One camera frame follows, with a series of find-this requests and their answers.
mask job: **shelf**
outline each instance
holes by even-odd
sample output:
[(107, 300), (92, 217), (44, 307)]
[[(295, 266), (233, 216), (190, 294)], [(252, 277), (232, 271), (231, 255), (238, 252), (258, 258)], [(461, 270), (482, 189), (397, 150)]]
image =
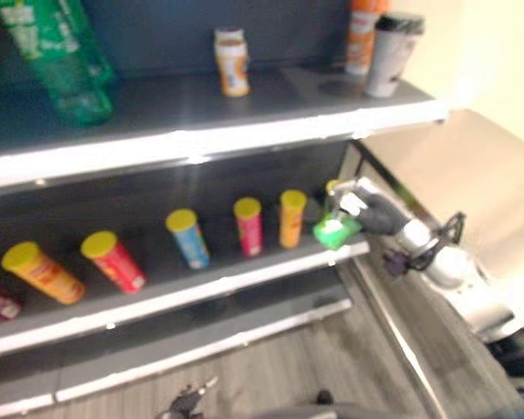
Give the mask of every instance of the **shelf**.
[(312, 237), (308, 227), (300, 245), (285, 251), (278, 243), (278, 225), (272, 223), (270, 216), (265, 216), (265, 220), (265, 249), (255, 258), (245, 258), (240, 253), (231, 218), (204, 223), (205, 236), (217, 237), (217, 242), (208, 242), (212, 262), (200, 271), (185, 264), (167, 231), (149, 231), (124, 239), (148, 278), (144, 289), (135, 295), (119, 292), (80, 254), (60, 258), (62, 265), (85, 281), (86, 296), (73, 306), (62, 306), (40, 292), (31, 292), (20, 315), (0, 323), (0, 355), (231, 294), (369, 251), (362, 236), (353, 237), (338, 251), (327, 251)]
[(114, 117), (87, 129), (67, 126), (41, 91), (4, 93), (0, 193), (107, 170), (363, 138), (447, 118), (440, 102), (405, 82), (394, 97), (372, 99), (328, 67), (260, 70), (250, 79), (252, 93), (240, 99), (222, 97), (215, 74), (123, 81), (113, 91)]
[(0, 358), (0, 416), (159, 373), (351, 306), (335, 269), (325, 268), (139, 323), (7, 355)]

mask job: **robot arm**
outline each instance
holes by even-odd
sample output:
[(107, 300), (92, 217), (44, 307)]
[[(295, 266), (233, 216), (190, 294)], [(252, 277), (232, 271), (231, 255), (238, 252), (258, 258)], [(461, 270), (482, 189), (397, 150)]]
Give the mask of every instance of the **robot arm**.
[(370, 234), (395, 238), (402, 251), (384, 255), (390, 273), (422, 272), (428, 286), (459, 313), (508, 375), (520, 379), (524, 394), (524, 319), (504, 304), (487, 284), (484, 270), (459, 246), (464, 216), (431, 229), (365, 177), (336, 183), (327, 192), (325, 220), (349, 216)]

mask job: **wooden floor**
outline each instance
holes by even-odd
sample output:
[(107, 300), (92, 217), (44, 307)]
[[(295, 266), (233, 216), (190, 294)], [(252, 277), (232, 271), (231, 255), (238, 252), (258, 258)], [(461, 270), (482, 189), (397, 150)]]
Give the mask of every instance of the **wooden floor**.
[[(382, 275), (373, 271), (372, 258), (362, 258), (361, 264), (368, 274)], [(449, 417), (516, 417), (522, 412), (523, 403), (503, 372), (459, 320), (442, 308), (438, 313), (433, 306), (424, 311), (424, 304), (430, 304), (431, 298), (435, 303), (435, 296), (413, 281), (394, 287), (381, 279), (378, 282), (384, 296), (396, 292), (392, 308), (400, 312), (399, 321), (410, 323), (403, 330), (417, 347), (416, 354)], [(310, 403), (322, 388), (331, 390), (338, 402), (431, 417), (423, 392), (382, 330), (361, 288), (354, 281), (348, 283), (348, 289), (355, 302), (348, 312), (26, 417), (154, 418), (186, 384), (197, 386), (212, 375), (220, 381), (201, 403), (208, 418), (247, 416)]]

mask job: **white shelf edge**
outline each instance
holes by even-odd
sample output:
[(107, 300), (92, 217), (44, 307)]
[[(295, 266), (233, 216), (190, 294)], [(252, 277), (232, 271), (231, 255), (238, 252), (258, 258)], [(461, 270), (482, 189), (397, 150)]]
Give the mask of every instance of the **white shelf edge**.
[(376, 130), (448, 118), (439, 100), (280, 120), (236, 127), (176, 130), (117, 141), (0, 156), (0, 188), (161, 161), (199, 164), (211, 156), (338, 135), (361, 139)]
[(15, 415), (17, 413), (24, 414), (30, 410), (51, 406), (52, 404), (54, 404), (53, 395), (38, 395), (29, 399), (1, 404), (0, 417)]
[(369, 244), (367, 242), (345, 244), (338, 251), (322, 250), (302, 258), (229, 277), (221, 277), (207, 284), (193, 286), (179, 292), (172, 292), (137, 303), (60, 321), (48, 326), (35, 327), (20, 333), (12, 333), (0, 337), (0, 354), (35, 346), (47, 341), (63, 339), (79, 333), (90, 332), (105, 327), (107, 324), (114, 323), (116, 325), (123, 321), (148, 316), (177, 308), (178, 306), (186, 306), (203, 299), (233, 293), (242, 288), (263, 284), (276, 278), (309, 271), (327, 264), (333, 265), (367, 252), (369, 252)]
[(353, 303), (350, 299), (343, 299), (332, 304), (314, 308), (307, 312), (296, 314), (276, 321), (274, 323), (256, 327), (246, 332), (236, 333), (228, 338), (210, 343), (204, 347), (198, 347), (187, 352), (171, 356), (161, 361), (152, 362), (140, 367), (131, 368), (129, 370), (111, 374), (102, 377), (98, 380), (90, 381), (71, 388), (65, 388), (56, 393), (56, 399), (59, 402), (65, 402), (82, 395), (89, 395), (96, 391), (104, 390), (114, 386), (118, 386), (125, 382), (138, 380), (140, 378), (160, 373), (168, 369), (179, 367), (181, 365), (198, 361), (202, 358), (220, 354), (224, 351), (248, 345), (249, 343), (263, 339), (276, 333), (284, 332), (297, 326), (302, 326), (317, 319), (323, 319), (332, 314), (340, 313), (351, 308)]

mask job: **black lid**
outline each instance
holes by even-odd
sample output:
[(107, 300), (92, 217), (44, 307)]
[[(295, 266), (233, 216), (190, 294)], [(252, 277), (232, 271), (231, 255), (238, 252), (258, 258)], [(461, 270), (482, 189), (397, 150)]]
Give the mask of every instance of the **black lid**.
[(376, 22), (379, 31), (403, 32), (408, 35), (423, 35), (425, 19), (421, 15), (402, 12), (383, 13)]

